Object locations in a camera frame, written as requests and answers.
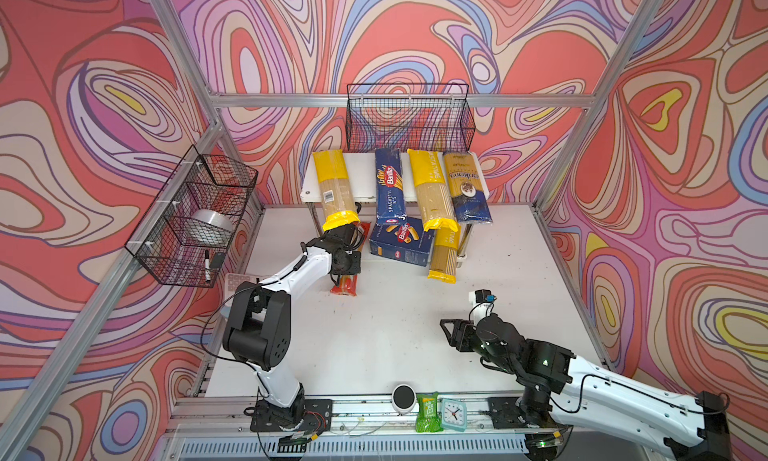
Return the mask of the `blue Barilla spaghetti box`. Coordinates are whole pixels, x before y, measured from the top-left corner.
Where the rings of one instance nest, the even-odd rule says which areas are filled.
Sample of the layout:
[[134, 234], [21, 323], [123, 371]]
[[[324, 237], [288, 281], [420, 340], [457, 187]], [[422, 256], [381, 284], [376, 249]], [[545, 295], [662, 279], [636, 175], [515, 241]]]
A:
[[406, 202], [400, 152], [394, 148], [375, 150], [376, 222], [400, 225], [406, 220]]

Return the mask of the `yellow Pastatime spaghetti bag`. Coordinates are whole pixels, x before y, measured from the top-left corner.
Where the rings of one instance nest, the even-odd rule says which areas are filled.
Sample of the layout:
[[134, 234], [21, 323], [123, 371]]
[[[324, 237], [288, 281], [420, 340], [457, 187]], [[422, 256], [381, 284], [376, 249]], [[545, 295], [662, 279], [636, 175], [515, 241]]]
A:
[[459, 225], [438, 153], [414, 149], [407, 153], [424, 230], [457, 233]]
[[449, 228], [437, 231], [431, 255], [428, 278], [445, 283], [456, 283], [460, 234]]

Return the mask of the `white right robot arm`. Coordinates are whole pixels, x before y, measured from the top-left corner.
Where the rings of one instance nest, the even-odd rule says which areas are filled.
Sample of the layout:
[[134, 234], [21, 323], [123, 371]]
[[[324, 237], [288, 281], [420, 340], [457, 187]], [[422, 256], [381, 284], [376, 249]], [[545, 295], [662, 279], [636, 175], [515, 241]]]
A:
[[525, 425], [586, 428], [633, 442], [672, 460], [729, 460], [729, 403], [723, 394], [687, 395], [649, 386], [571, 350], [529, 339], [490, 313], [442, 319], [448, 344], [522, 386], [516, 414]]

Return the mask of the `red spaghetti bag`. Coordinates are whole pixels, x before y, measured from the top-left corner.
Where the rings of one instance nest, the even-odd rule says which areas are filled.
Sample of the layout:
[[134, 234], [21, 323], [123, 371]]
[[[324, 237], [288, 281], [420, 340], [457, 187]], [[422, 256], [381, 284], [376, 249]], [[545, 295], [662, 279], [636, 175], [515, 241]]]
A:
[[[371, 231], [371, 222], [361, 221], [359, 223], [359, 230], [360, 230], [360, 234], [358, 235], [357, 241], [356, 241], [356, 251], [358, 253], [362, 253], [365, 242], [367, 241]], [[357, 282], [358, 282], [357, 274], [342, 275], [340, 277], [339, 284], [334, 285], [330, 289], [330, 293], [333, 295], [355, 297], [357, 295]]]

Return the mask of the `blue Barilla rigatoni box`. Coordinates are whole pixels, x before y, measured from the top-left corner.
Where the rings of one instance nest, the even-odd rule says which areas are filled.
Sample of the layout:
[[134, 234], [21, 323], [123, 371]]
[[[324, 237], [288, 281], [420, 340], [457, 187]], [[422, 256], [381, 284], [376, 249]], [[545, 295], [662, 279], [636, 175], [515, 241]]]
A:
[[401, 224], [376, 224], [369, 240], [372, 255], [416, 266], [427, 266], [434, 231], [425, 231], [423, 222], [408, 216]]

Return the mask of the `blue Ankara spaghetti bag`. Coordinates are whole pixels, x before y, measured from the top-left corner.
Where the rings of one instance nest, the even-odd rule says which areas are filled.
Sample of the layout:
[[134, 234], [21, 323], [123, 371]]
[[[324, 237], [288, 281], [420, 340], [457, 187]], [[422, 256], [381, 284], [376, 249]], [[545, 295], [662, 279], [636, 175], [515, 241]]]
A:
[[492, 216], [474, 157], [468, 152], [445, 152], [443, 161], [457, 221], [490, 224]]

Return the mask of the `yellow spaghetti bag with barcode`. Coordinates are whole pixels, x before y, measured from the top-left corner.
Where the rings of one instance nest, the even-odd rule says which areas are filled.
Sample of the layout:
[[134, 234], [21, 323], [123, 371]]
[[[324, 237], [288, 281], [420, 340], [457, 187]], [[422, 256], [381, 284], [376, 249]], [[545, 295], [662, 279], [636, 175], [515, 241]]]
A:
[[360, 221], [342, 150], [313, 154], [325, 221], [324, 231]]

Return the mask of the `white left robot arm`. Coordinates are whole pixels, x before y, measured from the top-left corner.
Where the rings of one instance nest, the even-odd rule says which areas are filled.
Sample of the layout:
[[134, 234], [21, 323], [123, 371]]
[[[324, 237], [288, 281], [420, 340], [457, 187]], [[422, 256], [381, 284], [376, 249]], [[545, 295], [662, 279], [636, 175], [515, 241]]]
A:
[[292, 303], [322, 278], [338, 283], [360, 273], [363, 241], [355, 222], [333, 228], [303, 243], [301, 253], [276, 274], [236, 288], [222, 346], [254, 370], [258, 400], [246, 410], [253, 432], [311, 437], [329, 426], [332, 403], [308, 407], [303, 385], [283, 363], [291, 343]]

